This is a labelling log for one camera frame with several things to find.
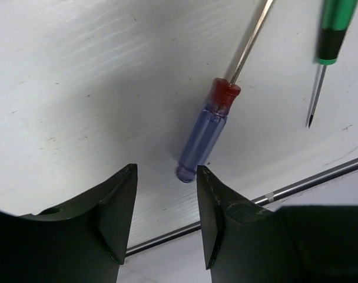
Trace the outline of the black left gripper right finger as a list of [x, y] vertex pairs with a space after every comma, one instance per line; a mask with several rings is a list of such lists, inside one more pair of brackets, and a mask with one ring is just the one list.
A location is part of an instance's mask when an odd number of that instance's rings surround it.
[[213, 282], [358, 282], [358, 206], [270, 211], [197, 169], [205, 267]]

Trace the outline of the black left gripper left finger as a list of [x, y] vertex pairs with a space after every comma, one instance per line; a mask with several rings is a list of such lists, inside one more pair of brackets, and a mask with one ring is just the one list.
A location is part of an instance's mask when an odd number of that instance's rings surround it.
[[115, 282], [124, 263], [138, 170], [37, 215], [0, 211], [0, 282]]

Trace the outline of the blue red handled screwdriver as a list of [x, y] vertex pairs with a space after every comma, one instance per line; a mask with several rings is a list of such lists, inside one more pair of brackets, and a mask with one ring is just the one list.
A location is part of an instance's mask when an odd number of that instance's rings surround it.
[[273, 1], [264, 3], [252, 31], [248, 33], [247, 42], [238, 52], [238, 62], [229, 78], [214, 79], [206, 104], [184, 146], [175, 171], [177, 178], [183, 183], [191, 183], [196, 179], [197, 166], [203, 165], [208, 159], [226, 125], [231, 106], [241, 93], [241, 87], [236, 84], [237, 79], [273, 3]]

